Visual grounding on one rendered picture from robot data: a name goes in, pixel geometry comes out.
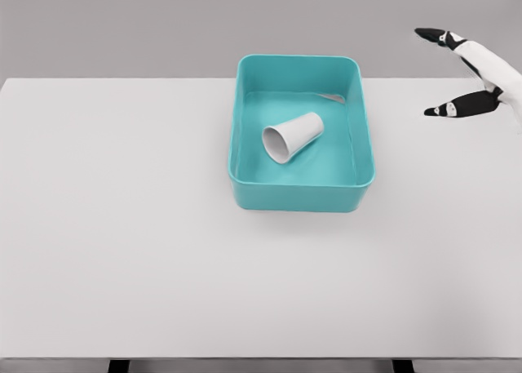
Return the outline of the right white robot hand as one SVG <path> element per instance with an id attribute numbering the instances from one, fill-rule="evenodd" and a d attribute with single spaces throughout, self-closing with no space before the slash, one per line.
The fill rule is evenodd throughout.
<path id="1" fill-rule="evenodd" d="M 416 28 L 422 39 L 455 54 L 483 83 L 483 89 L 425 109 L 427 117 L 469 118 L 492 113 L 500 104 L 511 107 L 522 131 L 522 73 L 482 44 L 456 33 L 435 28 Z"/>

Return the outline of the white paper cup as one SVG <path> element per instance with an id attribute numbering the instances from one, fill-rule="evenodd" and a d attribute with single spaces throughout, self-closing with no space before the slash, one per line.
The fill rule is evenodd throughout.
<path id="1" fill-rule="evenodd" d="M 262 142 L 268 156 L 274 162 L 286 164 L 323 131 L 324 123 L 321 117 L 310 112 L 275 126 L 265 127 Z"/>

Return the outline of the teal plastic basket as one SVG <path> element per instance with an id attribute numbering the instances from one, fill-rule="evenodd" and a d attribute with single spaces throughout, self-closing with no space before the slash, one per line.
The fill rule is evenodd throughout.
<path id="1" fill-rule="evenodd" d="M 263 130 L 315 113 L 322 132 L 280 164 Z M 228 175 L 249 210 L 349 212 L 375 177 L 361 71 L 345 56 L 248 55 L 237 66 Z"/>

